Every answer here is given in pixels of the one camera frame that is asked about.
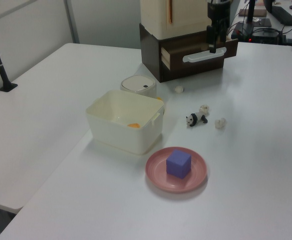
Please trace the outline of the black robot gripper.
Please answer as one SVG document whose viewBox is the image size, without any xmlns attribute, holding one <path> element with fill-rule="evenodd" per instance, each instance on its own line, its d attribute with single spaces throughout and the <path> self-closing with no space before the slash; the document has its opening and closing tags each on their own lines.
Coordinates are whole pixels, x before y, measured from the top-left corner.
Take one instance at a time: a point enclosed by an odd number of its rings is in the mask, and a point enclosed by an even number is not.
<svg viewBox="0 0 292 240">
<path fill-rule="evenodd" d="M 218 29 L 218 40 L 226 42 L 227 27 L 230 26 L 230 1 L 207 1 L 208 4 L 208 18 L 211 24 L 207 26 L 206 41 L 209 45 L 210 53 L 216 53 L 216 29 Z"/>
</svg>

